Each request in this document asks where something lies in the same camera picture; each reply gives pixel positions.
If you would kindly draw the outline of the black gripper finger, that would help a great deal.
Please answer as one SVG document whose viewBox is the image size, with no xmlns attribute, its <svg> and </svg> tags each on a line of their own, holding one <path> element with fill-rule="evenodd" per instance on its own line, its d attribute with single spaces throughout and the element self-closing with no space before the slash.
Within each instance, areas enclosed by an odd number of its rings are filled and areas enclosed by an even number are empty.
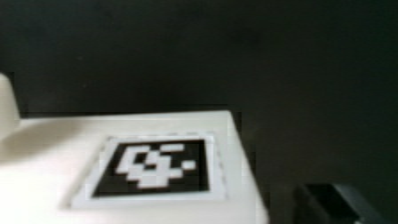
<svg viewBox="0 0 398 224">
<path fill-rule="evenodd" d="M 304 184 L 293 198 L 293 224 L 398 224 L 347 184 Z"/>
</svg>

